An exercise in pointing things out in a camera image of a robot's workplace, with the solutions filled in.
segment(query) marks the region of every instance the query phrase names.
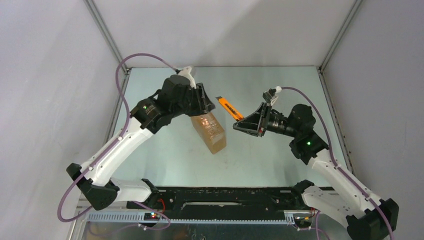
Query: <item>brown box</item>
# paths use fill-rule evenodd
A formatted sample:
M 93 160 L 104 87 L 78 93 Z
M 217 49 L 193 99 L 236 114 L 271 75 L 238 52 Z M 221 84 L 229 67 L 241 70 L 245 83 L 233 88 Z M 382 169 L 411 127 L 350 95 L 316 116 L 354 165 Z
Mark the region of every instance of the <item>brown box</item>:
M 212 112 L 190 118 L 194 129 L 212 154 L 216 154 L 227 146 L 225 130 Z

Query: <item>gray wall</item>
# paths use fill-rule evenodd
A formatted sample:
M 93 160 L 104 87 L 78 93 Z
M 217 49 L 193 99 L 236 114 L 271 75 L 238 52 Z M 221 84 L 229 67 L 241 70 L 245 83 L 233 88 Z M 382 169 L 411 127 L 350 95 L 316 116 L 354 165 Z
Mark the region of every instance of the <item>gray wall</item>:
M 176 66 L 319 65 L 355 0 L 97 0 L 123 55 Z M 139 57 L 130 67 L 162 67 Z
M 422 0 L 364 1 L 325 70 L 358 178 L 400 206 L 397 239 L 422 239 L 423 14 Z
M 56 217 L 71 184 L 65 169 L 105 139 L 117 63 L 81 0 L 3 0 L 0 9 L 0 239 L 66 239 L 70 224 Z

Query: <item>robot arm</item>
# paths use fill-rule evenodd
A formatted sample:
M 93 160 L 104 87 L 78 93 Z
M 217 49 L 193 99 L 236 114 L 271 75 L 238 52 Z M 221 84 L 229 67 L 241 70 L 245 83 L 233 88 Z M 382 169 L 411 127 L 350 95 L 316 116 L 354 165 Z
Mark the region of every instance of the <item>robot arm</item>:
M 288 117 L 272 109 L 277 100 L 276 93 L 280 91 L 281 87 L 276 87 L 264 92 L 266 102 L 262 102 L 251 115 L 235 122 L 233 128 L 256 137 L 262 137 L 266 131 L 293 137 L 289 144 L 293 155 L 319 172 L 337 192 L 327 193 L 304 180 L 293 187 L 293 194 L 301 196 L 307 206 L 319 209 L 339 222 L 353 240 L 386 237 L 388 228 L 373 203 L 381 209 L 392 230 L 396 229 L 399 206 L 392 199 L 382 200 L 332 158 L 329 145 L 313 130 L 316 120 L 310 106 L 297 104 Z
M 116 169 L 142 143 L 163 126 L 182 114 L 198 116 L 215 108 L 205 93 L 202 83 L 195 83 L 191 67 L 167 78 L 162 89 L 137 103 L 131 110 L 125 133 L 113 136 L 90 160 L 81 165 L 72 163 L 66 171 L 75 181 L 82 172 L 87 174 L 76 184 L 95 210 L 102 210 L 113 202 L 144 202 L 154 186 L 147 180 L 126 181 L 113 178 Z M 91 167 L 100 154 L 105 155 Z

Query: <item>purple cable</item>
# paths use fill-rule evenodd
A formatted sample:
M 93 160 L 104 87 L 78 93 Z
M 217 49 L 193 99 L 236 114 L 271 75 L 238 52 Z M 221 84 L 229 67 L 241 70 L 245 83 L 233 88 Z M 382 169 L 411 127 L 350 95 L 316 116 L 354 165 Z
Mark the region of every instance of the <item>purple cable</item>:
M 169 63 L 167 63 L 162 58 L 160 58 L 156 55 L 153 55 L 153 54 L 149 54 L 149 53 L 135 53 L 135 54 L 129 55 L 126 58 L 124 58 L 118 64 L 118 67 L 116 68 L 116 72 L 115 72 L 115 83 L 116 83 L 116 88 L 118 90 L 119 96 L 121 97 L 122 102 L 125 105 L 125 111 L 126 111 L 125 124 L 122 128 L 122 131 L 119 133 L 120 137 L 122 137 L 124 135 L 124 133 L 126 132 L 126 130 L 128 128 L 128 124 L 130 123 L 130 107 L 128 106 L 128 102 L 125 99 L 124 93 L 122 92 L 122 89 L 121 89 L 121 86 L 120 86 L 120 83 L 119 83 L 119 72 L 121 70 L 121 67 L 124 65 L 124 63 L 126 61 L 128 61 L 129 59 L 132 59 L 134 57 L 138 57 L 138 56 L 146 56 L 146 57 L 151 57 L 151 58 L 157 59 L 157 60 L 161 61 L 162 63 L 164 63 L 165 65 L 167 65 L 168 67 L 170 67 L 171 69 L 173 69 L 174 71 L 177 70 L 176 67 L 171 66 Z M 92 163 L 90 163 L 89 167 L 94 167 L 113 147 L 115 147 L 115 145 L 118 142 L 119 142 L 118 138 L 113 140 L 113 142 L 109 146 L 107 146 L 107 148 L 104 151 L 102 151 Z M 83 172 L 81 172 L 81 174 L 75 179 L 75 181 L 72 182 L 72 184 L 67 188 L 67 190 L 63 194 L 62 198 L 60 199 L 59 206 L 57 207 L 57 218 L 59 219 L 59 221 L 61 221 L 63 223 L 72 222 L 75 219 L 78 219 L 82 215 L 86 214 L 86 212 L 88 212 L 90 209 L 93 208 L 93 206 L 89 206 L 84 211 L 82 211 L 80 214 L 78 214 L 74 217 L 71 217 L 71 218 L 64 218 L 62 216 L 62 208 L 64 206 L 66 198 L 68 197 L 71 190 L 77 185 L 77 183 L 89 172 L 89 167 L 87 167 Z
M 315 217 L 315 231 L 316 231 L 316 239 L 320 240 L 320 234 L 318 233 L 318 218 L 320 217 L 321 211 L 318 211 L 316 213 L 316 217 Z M 327 235 L 327 233 L 325 231 L 323 231 L 325 233 L 325 236 L 327 237 L 328 240 L 330 240 L 329 236 Z
M 145 228 L 145 229 L 150 229 L 150 230 L 158 231 L 158 230 L 164 230 L 164 229 L 168 228 L 171 225 L 171 220 L 165 214 L 163 214 L 162 212 L 155 211 L 155 210 L 149 208 L 148 206 L 146 206 L 143 203 L 140 203 L 138 201 L 133 201 L 133 203 L 135 203 L 135 204 L 137 204 L 137 205 L 139 205 L 139 206 L 141 206 L 141 207 L 143 207 L 143 208 L 145 208 L 145 209 L 147 209 L 147 210 L 149 210 L 149 211 L 151 211 L 153 213 L 159 214 L 161 217 L 163 217 L 164 219 L 166 219 L 166 221 L 168 222 L 168 224 L 166 226 L 154 228 L 154 227 L 149 227 L 149 226 L 144 226 L 144 225 L 141 225 L 141 224 L 138 224 L 138 223 L 134 223 L 134 224 L 129 224 L 129 225 L 123 226 L 121 228 L 118 228 L 116 230 L 113 230 L 113 231 L 111 231 L 109 233 L 104 233 L 104 234 L 94 233 L 92 231 L 91 227 L 89 226 L 88 227 L 88 232 L 91 235 L 96 236 L 96 237 L 107 237 L 107 236 L 116 234 L 117 232 L 120 232 L 120 231 L 122 231 L 124 229 L 132 228 L 132 227 L 142 227 L 143 229 Z
M 331 161 L 334 164 L 335 167 L 337 167 L 339 164 L 336 161 L 336 158 L 334 157 L 334 153 L 333 153 L 333 146 L 331 143 L 331 139 L 330 139 L 330 134 L 329 131 L 327 129 L 326 123 L 324 122 L 323 117 L 320 114 L 320 111 L 318 111 L 317 107 L 315 106 L 315 104 L 309 99 L 308 96 L 306 96 L 302 91 L 300 91 L 297 88 L 294 87 L 290 87 L 290 86 L 285 86 L 285 87 L 281 87 L 281 89 L 288 89 L 288 90 L 293 90 L 298 92 L 300 95 L 302 95 L 308 102 L 309 104 L 312 106 L 312 108 L 315 110 L 316 114 L 319 117 L 319 120 L 321 121 L 322 126 L 324 127 L 324 132 L 325 132 L 325 136 L 327 137 L 327 141 L 328 141 L 328 148 L 329 148 L 329 152 L 330 152 L 330 157 L 331 157 Z M 365 198 L 369 198 L 370 195 L 364 190 L 362 189 L 361 186 L 359 186 L 352 178 L 351 176 L 349 176 L 341 167 L 337 167 L 337 169 L 341 172 L 341 174 L 343 174 L 361 193 Z M 384 212 L 381 210 L 381 208 L 377 205 L 377 203 L 370 198 L 369 202 L 374 206 L 375 209 L 377 209 L 377 212 L 381 215 L 387 229 L 388 229 L 388 234 L 390 236 L 391 240 L 395 240 L 395 236 L 393 235 L 393 230 L 392 227 L 390 226 L 389 220 L 387 219 L 386 215 L 384 214 Z

